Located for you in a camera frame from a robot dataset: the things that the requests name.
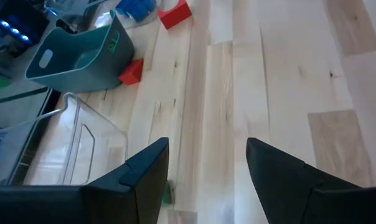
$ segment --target green logo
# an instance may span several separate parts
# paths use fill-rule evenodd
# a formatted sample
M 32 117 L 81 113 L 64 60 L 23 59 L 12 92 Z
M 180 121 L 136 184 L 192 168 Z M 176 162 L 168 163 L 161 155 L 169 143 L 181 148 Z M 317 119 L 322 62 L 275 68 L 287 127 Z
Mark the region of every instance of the green logo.
M 118 45 L 118 42 L 119 42 L 119 37 L 120 37 L 119 32 L 116 32 L 115 37 L 112 38 L 112 40 L 111 40 L 111 44 L 108 47 L 108 51 L 111 54 L 113 54 L 116 50 L 116 46 Z

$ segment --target clear plastic container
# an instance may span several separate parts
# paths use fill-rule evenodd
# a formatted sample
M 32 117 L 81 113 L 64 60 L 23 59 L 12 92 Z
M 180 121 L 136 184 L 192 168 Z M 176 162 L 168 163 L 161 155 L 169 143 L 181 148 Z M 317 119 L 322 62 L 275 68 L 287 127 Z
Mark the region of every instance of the clear plastic container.
M 0 169 L 1 163 L 10 159 L 6 151 L 16 150 L 13 143 L 18 133 L 38 119 L 47 119 L 48 125 L 38 141 L 37 152 L 25 152 L 34 155 L 31 162 L 26 162 L 26 185 L 87 184 L 125 162 L 124 132 L 72 93 L 65 94 L 57 107 L 63 109 L 0 130 Z

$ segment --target red cube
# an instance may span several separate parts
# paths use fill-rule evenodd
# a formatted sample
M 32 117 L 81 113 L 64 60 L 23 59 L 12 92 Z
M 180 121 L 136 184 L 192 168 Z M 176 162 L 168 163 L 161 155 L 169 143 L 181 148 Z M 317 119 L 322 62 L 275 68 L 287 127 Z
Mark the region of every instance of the red cube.
M 133 60 L 127 68 L 119 75 L 120 81 L 126 85 L 132 85 L 141 80 L 143 74 L 144 59 Z
M 171 10 L 167 12 L 159 10 L 157 14 L 167 30 L 192 15 L 186 0 L 179 0 Z

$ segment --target gray plastic bin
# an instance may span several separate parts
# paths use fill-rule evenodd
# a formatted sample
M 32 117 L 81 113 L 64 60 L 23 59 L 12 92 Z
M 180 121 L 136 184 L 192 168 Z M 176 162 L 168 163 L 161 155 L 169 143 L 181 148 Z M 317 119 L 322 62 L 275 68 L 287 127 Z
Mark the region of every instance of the gray plastic bin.
M 54 29 L 43 41 L 25 78 L 57 91 L 100 91 L 120 84 L 134 55 L 130 37 L 111 11 L 110 25 L 80 34 Z

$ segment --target blue light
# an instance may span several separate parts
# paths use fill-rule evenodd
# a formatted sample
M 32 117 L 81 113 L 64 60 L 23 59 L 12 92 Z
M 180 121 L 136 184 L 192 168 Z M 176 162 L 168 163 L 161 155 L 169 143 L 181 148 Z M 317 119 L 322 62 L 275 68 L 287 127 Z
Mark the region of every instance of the blue light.
M 3 27 L 9 27 L 9 23 L 6 22 L 6 21 L 0 21 L 0 24 L 1 24 Z
M 15 29 L 15 28 L 12 28 L 12 29 L 11 29 L 11 32 L 13 32 L 14 34 L 18 34 L 18 33 L 19 33 L 19 30 Z
M 22 38 L 22 40 L 26 40 L 26 41 L 29 40 L 29 38 L 27 36 L 25 36 L 25 35 L 22 35 L 21 38 Z
M 54 12 L 52 9 L 49 9 L 49 11 L 50 11 L 53 15 L 58 16 L 58 14 L 57 14 L 56 12 Z

